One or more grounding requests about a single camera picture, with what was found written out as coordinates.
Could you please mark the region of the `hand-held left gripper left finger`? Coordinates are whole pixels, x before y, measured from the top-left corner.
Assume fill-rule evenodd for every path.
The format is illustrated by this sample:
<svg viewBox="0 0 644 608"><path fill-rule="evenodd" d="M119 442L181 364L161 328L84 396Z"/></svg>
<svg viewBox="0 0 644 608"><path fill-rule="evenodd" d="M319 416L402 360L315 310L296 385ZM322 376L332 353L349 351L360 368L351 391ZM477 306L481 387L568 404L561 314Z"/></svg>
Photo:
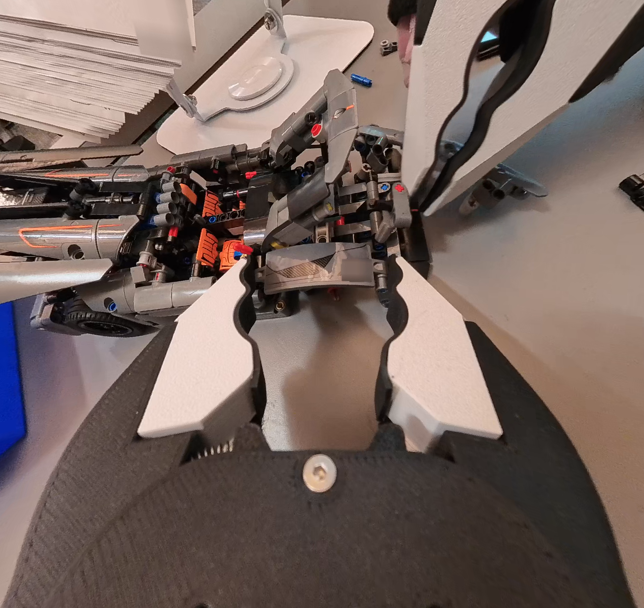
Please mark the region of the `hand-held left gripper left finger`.
<svg viewBox="0 0 644 608"><path fill-rule="evenodd" d="M141 438L200 432L206 440L232 440L260 413L261 361L249 336L251 259L243 255L179 315L138 427Z"/></svg>

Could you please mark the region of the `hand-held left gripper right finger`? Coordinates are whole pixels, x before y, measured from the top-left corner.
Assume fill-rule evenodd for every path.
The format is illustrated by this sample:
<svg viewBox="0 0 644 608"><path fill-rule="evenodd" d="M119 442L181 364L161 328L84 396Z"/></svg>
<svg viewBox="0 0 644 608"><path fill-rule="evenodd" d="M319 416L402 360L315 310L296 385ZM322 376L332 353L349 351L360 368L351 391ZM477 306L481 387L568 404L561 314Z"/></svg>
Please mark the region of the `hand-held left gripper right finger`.
<svg viewBox="0 0 644 608"><path fill-rule="evenodd" d="M431 451L445 432L502 436L462 314L406 259L388 259L385 342L375 389L379 422L402 429L407 447Z"/></svg>

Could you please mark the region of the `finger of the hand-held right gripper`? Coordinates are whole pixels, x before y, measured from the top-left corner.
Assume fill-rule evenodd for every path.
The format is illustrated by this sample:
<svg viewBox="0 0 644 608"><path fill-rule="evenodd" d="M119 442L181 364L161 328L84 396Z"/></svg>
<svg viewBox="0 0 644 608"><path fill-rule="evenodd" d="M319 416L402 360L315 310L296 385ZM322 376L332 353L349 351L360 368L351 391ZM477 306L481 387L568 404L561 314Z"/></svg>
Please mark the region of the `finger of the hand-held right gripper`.
<svg viewBox="0 0 644 608"><path fill-rule="evenodd" d="M414 44L404 140L404 184L422 207L432 184L440 139L468 94L469 75L487 23L511 0L437 0L423 39Z"/></svg>
<svg viewBox="0 0 644 608"><path fill-rule="evenodd" d="M499 9L487 23L483 37ZM440 139L432 184L421 212L429 215L479 178L565 111L576 90L643 7L643 0L539 0L522 48L504 63L472 106L470 134L451 157L441 160Z"/></svg>

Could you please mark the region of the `grey lego car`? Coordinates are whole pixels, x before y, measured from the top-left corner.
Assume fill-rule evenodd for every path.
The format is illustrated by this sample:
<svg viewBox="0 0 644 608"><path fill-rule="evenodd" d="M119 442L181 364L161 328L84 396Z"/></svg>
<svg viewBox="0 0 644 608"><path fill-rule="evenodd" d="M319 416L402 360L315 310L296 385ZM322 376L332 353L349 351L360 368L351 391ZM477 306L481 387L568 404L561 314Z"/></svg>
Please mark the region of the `grey lego car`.
<svg viewBox="0 0 644 608"><path fill-rule="evenodd" d="M373 287L388 306L388 258L428 268L430 255L400 178L404 133L360 126L355 88L330 71L255 148L153 167L87 165L117 155L103 147L1 158L1 303L35 296L38 330L144 336L247 258L261 318L314 289Z"/></svg>

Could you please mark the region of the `grey lego fender assembly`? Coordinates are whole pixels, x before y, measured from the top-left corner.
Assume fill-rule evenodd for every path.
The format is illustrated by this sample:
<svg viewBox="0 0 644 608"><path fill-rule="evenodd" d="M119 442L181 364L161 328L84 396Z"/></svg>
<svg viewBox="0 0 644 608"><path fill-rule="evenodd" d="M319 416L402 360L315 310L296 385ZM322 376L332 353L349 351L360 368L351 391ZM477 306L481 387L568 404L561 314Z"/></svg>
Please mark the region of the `grey lego fender assembly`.
<svg viewBox="0 0 644 608"><path fill-rule="evenodd" d="M499 163L485 174L468 192L459 195L458 199L444 203L448 211L458 212L466 217L476 210L490 211L500 202L514 199L524 201L528 198L548 196L546 186L527 177L511 167Z"/></svg>

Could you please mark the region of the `black triangular lego panel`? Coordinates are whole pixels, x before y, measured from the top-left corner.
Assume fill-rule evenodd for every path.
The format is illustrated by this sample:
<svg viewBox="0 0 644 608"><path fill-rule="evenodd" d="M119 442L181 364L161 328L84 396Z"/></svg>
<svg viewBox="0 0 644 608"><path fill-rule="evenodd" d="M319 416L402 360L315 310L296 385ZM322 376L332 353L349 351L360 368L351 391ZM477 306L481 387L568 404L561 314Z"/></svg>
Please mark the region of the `black triangular lego panel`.
<svg viewBox="0 0 644 608"><path fill-rule="evenodd" d="M625 193L629 199L640 210L644 210L643 203L643 175L631 175L623 179L619 185L619 189Z"/></svg>

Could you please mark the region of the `person's right hand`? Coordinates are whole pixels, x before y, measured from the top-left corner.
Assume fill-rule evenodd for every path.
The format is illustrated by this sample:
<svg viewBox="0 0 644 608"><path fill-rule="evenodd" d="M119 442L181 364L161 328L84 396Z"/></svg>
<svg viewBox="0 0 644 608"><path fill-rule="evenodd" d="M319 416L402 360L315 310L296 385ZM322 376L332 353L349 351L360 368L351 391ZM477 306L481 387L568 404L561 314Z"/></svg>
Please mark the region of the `person's right hand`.
<svg viewBox="0 0 644 608"><path fill-rule="evenodd" d="M409 87L410 81L416 17L415 13L402 16L398 19L396 26L398 37L398 59L400 60L403 82L406 88Z"/></svg>

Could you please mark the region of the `white book stand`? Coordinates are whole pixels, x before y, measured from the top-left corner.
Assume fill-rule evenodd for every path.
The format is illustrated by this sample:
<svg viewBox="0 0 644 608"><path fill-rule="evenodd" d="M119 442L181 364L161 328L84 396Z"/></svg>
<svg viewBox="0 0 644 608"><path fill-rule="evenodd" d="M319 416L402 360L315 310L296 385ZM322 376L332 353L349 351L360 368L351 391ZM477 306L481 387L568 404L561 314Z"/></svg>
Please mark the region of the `white book stand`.
<svg viewBox="0 0 644 608"><path fill-rule="evenodd" d="M262 0L265 23L157 132L175 154L225 144L257 147L366 48L374 28L359 20L284 15L282 0Z"/></svg>

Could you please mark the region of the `blue storage bin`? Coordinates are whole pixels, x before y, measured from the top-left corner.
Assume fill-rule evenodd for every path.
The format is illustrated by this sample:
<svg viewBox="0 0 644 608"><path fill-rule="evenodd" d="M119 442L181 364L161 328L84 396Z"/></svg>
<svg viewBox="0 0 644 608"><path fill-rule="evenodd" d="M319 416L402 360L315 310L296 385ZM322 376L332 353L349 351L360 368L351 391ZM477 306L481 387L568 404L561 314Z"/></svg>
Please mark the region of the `blue storage bin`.
<svg viewBox="0 0 644 608"><path fill-rule="evenodd" d="M20 362L12 303L1 304L1 455L26 435Z"/></svg>

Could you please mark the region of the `open instruction booklet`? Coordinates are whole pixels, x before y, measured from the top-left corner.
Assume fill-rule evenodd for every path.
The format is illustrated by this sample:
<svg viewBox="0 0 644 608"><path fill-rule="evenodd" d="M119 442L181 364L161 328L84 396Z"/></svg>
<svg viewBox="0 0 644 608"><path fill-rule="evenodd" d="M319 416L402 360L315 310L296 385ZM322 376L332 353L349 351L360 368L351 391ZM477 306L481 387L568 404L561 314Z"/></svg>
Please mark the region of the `open instruction booklet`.
<svg viewBox="0 0 644 608"><path fill-rule="evenodd" d="M193 0L1 0L1 117L99 142L196 49Z"/></svg>

